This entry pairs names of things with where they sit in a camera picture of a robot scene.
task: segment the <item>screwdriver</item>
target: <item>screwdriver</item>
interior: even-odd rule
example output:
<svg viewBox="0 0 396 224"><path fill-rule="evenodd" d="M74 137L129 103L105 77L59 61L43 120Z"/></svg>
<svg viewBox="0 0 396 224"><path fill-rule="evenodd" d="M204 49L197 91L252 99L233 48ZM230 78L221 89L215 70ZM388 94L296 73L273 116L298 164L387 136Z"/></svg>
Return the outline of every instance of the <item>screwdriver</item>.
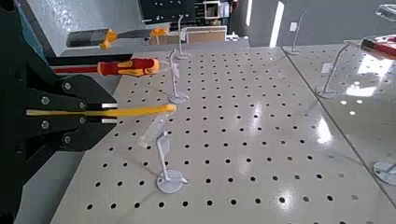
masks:
<svg viewBox="0 0 396 224"><path fill-rule="evenodd" d="M94 117L132 117L144 116L152 114L161 114L165 112L175 112L177 107L175 105L157 105L142 108L130 109L110 109L104 111L48 111L48 110L27 110L27 116L62 116L62 115L85 115Z"/></svg>
<svg viewBox="0 0 396 224"><path fill-rule="evenodd" d="M128 75L141 77L154 75L160 71L160 62L157 59L133 58L126 62L98 63L92 66L58 67L55 73L98 73L103 76Z"/></svg>
<svg viewBox="0 0 396 224"><path fill-rule="evenodd" d="M78 31L69 34L66 46L69 48L100 46L101 49L108 49L114 41L122 38L149 38L157 35L167 35L168 29L157 27L153 30L132 30L121 34L115 33L112 29L100 29L89 31Z"/></svg>

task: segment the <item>stand base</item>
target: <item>stand base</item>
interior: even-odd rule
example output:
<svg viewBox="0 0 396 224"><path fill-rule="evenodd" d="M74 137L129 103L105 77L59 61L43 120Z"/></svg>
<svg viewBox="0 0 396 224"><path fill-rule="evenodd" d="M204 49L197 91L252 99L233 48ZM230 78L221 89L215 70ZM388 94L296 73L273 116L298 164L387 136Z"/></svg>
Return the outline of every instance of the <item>stand base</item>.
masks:
<svg viewBox="0 0 396 224"><path fill-rule="evenodd" d="M181 172L176 170L168 170L167 172L171 180L165 180L163 173L161 173L157 178L157 187L164 193L175 193L183 186L184 177Z"/></svg>
<svg viewBox="0 0 396 224"><path fill-rule="evenodd" d="M169 99L169 102L171 102L175 105L179 105L179 104L184 103L186 100L190 100L190 96L184 94L183 92L178 92L177 96L170 95L168 99Z"/></svg>
<svg viewBox="0 0 396 224"><path fill-rule="evenodd" d="M295 49L294 51L286 51L289 55L300 55L301 52L297 49Z"/></svg>
<svg viewBox="0 0 396 224"><path fill-rule="evenodd" d="M179 59L179 60L187 60L187 59L189 59L191 57L191 55L190 54L180 54L179 53L175 57L177 59Z"/></svg>
<svg viewBox="0 0 396 224"><path fill-rule="evenodd" d="M315 89L315 93L317 94L317 96L324 99L332 99L337 94L336 91L332 91L329 88L326 90L326 92L323 92L323 87L317 87Z"/></svg>
<svg viewBox="0 0 396 224"><path fill-rule="evenodd" d="M387 172L391 166L393 166L393 164L387 162L377 162L373 165L373 172L375 176L381 181L389 185L396 186L396 169Z"/></svg>

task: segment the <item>orange tool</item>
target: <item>orange tool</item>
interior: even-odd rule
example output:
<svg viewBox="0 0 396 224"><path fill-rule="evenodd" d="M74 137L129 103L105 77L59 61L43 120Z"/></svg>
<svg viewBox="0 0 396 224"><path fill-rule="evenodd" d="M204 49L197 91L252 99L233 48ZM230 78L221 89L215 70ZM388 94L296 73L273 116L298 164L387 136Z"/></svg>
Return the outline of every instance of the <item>orange tool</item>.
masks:
<svg viewBox="0 0 396 224"><path fill-rule="evenodd" d="M98 73L103 76L127 75L141 77L157 74L160 71L160 62L157 59L134 58L123 63L98 63L96 66L59 67L53 70L55 73Z"/></svg>

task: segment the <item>white pegboard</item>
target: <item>white pegboard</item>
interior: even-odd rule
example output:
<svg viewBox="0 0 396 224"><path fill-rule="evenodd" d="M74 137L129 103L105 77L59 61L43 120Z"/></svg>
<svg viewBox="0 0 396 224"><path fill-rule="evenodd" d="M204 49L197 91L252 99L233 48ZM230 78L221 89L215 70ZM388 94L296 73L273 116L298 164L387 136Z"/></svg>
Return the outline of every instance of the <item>white pegboard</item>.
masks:
<svg viewBox="0 0 396 224"><path fill-rule="evenodd" d="M154 117L120 119L86 152L52 223L394 223L395 210L281 49L195 50L190 100L167 125L167 166L190 184L160 193ZM168 53L136 54L158 57ZM119 107L161 105L171 77L123 77Z"/></svg>
<svg viewBox="0 0 396 224"><path fill-rule="evenodd" d="M321 74L324 63L332 63L344 45L298 47L290 56L312 88L323 86L329 74ZM396 162L396 63L380 60L349 46L341 56L329 88L333 99L320 99L368 166L377 161ZM396 202L396 188L383 184Z"/></svg>

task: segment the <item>white stand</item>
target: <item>white stand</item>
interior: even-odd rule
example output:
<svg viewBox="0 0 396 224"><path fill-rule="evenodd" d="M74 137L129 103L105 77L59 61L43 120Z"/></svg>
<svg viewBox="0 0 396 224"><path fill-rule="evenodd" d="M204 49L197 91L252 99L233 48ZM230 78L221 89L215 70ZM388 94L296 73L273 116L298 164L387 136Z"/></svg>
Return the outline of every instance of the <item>white stand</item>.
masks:
<svg viewBox="0 0 396 224"><path fill-rule="evenodd" d="M300 19L298 20L297 30L296 30L296 34L294 36L293 45L291 46L291 50L290 51L286 51L289 55L299 55L301 53L299 50L294 49L294 47L296 46L297 36L298 36L299 31L300 31L301 22L303 20L303 17L305 16L305 14L306 14L306 11L303 13L303 15L301 15Z"/></svg>
<svg viewBox="0 0 396 224"><path fill-rule="evenodd" d="M179 105L184 103L186 100L190 100L190 97L186 95L183 92L177 92L176 89L176 77L179 77L179 72L177 68L177 64L173 63L173 57L176 53L176 50L174 49L169 56L169 63L171 64L171 73L172 73L172 84L173 84L173 93L169 95L169 102Z"/></svg>
<svg viewBox="0 0 396 224"><path fill-rule="evenodd" d="M396 163L377 162L373 165L373 172L381 181L396 186Z"/></svg>
<svg viewBox="0 0 396 224"><path fill-rule="evenodd" d="M157 178L157 187L160 191L172 194L181 189L183 184L188 184L189 180L183 177L183 174L176 170L167 170L165 165L165 156L171 149L169 139L166 132L161 133L157 138L158 154L160 156L163 172Z"/></svg>
<svg viewBox="0 0 396 224"><path fill-rule="evenodd" d="M183 34L181 33L181 20L183 20L183 18L184 18L184 16L181 15L177 22L177 26L178 26L178 54L176 55L176 58L179 60L186 60L191 57L190 54L183 53L183 49L181 47L181 39L184 39Z"/></svg>
<svg viewBox="0 0 396 224"><path fill-rule="evenodd" d="M341 53L347 47L349 47L349 44L347 44L343 48L341 48L337 54L337 57L335 57L335 61L332 64L332 71L330 72L329 77L327 78L327 81L326 81L326 84L324 85L324 87L316 87L315 88L315 93L317 94L317 96L324 98L324 99L332 99L335 95L337 95L336 91L332 91L332 90L328 89L328 87L329 87L330 80L332 79L332 74L334 73L334 71L336 69L338 59L340 58Z"/></svg>

